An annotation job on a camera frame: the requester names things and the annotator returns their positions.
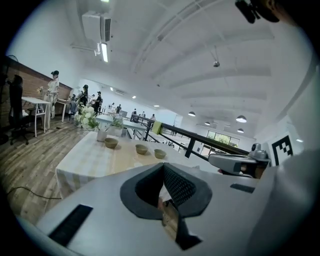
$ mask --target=table leg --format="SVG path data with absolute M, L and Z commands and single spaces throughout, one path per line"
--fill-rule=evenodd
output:
M 144 140 L 144 137 L 145 137 L 145 131 L 143 130 L 140 141 L 143 141 L 143 140 Z
M 35 104 L 35 113 L 34 113 L 34 137 L 37 137 L 37 112 L 38 112 L 38 104 Z
M 66 105 L 67 105 L 67 104 L 63 104 L 62 121 L 61 121 L 62 123 L 63 123 L 64 120 L 65 120 Z
M 44 114 L 44 122 L 43 122 L 43 133 L 45 134 L 46 133 L 46 119 L 47 119 L 47 107 L 48 107 L 48 104 L 45 104 L 45 114 Z

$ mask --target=desk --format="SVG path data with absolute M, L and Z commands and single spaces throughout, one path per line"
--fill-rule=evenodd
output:
M 70 102 L 67 101 L 66 99 L 58 98 L 57 101 L 56 101 L 56 103 L 63 104 L 62 119 L 61 119 L 61 122 L 63 123 L 64 120 L 65 120 L 66 106 L 69 105 Z
M 119 141 L 115 149 L 107 148 L 104 142 L 98 142 L 96 132 L 89 132 L 58 164 L 55 174 L 63 198 L 95 178 L 120 173 L 134 167 L 163 162 L 181 164 L 187 167 L 196 165 L 166 144 L 123 137 L 109 137 L 116 138 Z M 148 147 L 149 151 L 146 155 L 136 152 L 136 144 Z M 165 151 L 165 158 L 156 158 L 155 149 Z
M 21 99 L 25 102 L 29 102 L 32 104 L 35 104 L 35 114 L 34 114 L 34 137 L 37 137 L 37 117 L 38 116 L 43 116 L 44 115 L 44 124 L 43 124 L 43 133 L 46 133 L 46 114 L 47 114 L 47 108 L 48 108 L 48 104 L 50 104 L 50 102 L 44 101 L 42 99 L 38 99 L 38 98 L 33 98 L 33 97 L 21 97 Z M 38 113 L 39 104 L 45 104 L 45 110 L 43 113 Z
M 113 117 L 109 115 L 98 115 L 95 119 L 98 122 L 107 123 L 107 124 L 111 124 L 114 121 Z M 123 120 L 123 127 L 134 130 L 133 139 L 136 138 L 137 131 L 142 131 L 141 139 L 143 139 L 145 137 L 145 131 L 147 130 L 147 127 L 142 126 L 140 123 L 125 121 L 125 120 Z

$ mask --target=white flower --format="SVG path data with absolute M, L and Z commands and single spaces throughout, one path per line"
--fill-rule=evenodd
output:
M 82 120 L 82 124 L 87 125 L 89 123 L 89 119 L 88 118 L 84 118 Z

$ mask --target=ceramic bowl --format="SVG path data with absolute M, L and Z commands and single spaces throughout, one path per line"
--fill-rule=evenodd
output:
M 145 145 L 141 144 L 135 145 L 135 150 L 140 155 L 145 155 L 148 152 L 148 148 Z
M 155 149 L 154 150 L 154 156 L 158 159 L 164 159 L 166 157 L 166 152 L 164 152 L 161 149 Z
M 104 144 L 107 148 L 114 149 L 118 145 L 118 141 L 115 138 L 106 138 Z

